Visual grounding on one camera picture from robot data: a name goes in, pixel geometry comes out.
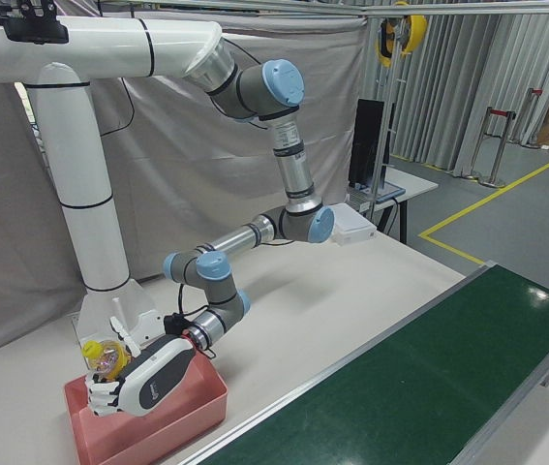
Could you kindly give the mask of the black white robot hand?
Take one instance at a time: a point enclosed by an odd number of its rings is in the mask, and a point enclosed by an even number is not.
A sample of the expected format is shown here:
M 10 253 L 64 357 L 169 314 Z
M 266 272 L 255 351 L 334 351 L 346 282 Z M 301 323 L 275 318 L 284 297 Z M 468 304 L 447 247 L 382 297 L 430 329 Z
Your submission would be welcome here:
M 120 320 L 112 316 L 109 324 L 115 338 L 83 348 L 93 362 L 85 376 L 89 409 L 98 417 L 145 416 L 179 386 L 196 349 L 188 339 L 168 334 L 141 348 Z

